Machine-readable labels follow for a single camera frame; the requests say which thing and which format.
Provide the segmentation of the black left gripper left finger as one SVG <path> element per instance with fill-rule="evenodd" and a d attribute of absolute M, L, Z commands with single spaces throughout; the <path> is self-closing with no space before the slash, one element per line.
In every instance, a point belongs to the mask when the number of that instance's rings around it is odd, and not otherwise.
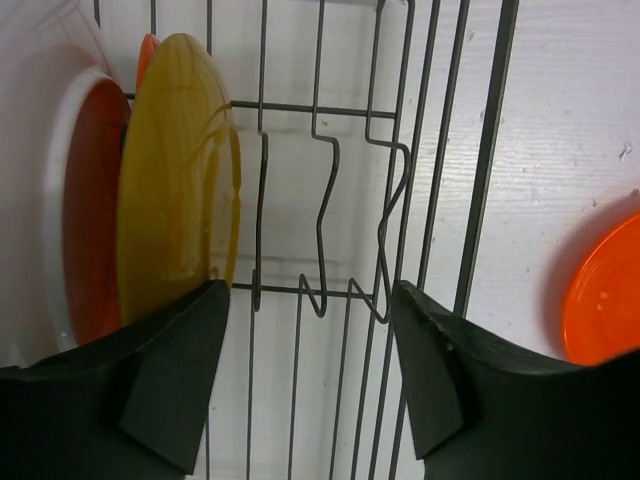
<path fill-rule="evenodd" d="M 5 479 L 182 479 L 196 467 L 230 291 L 166 308 L 29 367 L 1 371 Z"/>

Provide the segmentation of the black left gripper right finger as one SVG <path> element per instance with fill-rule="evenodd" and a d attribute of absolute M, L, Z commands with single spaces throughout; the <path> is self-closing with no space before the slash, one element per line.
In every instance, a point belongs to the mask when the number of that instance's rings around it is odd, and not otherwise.
<path fill-rule="evenodd" d="M 429 479 L 635 479 L 639 355 L 579 366 L 513 344 L 406 281 L 390 320 Z"/>

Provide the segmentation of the orange plate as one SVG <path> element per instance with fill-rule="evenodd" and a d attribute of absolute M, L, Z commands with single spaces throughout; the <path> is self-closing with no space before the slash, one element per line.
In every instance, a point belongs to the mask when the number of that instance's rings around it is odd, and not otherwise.
<path fill-rule="evenodd" d="M 131 107 L 100 67 L 84 91 L 66 155 L 62 259 L 71 330 L 78 345 L 120 328 L 116 275 L 118 189 Z"/>
<path fill-rule="evenodd" d="M 639 215 L 607 232 L 582 260 L 564 298 L 567 359 L 596 365 L 639 348 Z"/>

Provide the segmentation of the yellow plate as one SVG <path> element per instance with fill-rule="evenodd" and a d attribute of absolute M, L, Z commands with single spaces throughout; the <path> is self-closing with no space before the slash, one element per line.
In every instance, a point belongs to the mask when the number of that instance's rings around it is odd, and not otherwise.
<path fill-rule="evenodd" d="M 232 283 L 241 151 L 231 101 L 205 47 L 166 37 L 137 88 L 119 182 L 117 285 L 127 326 L 210 280 Z"/>

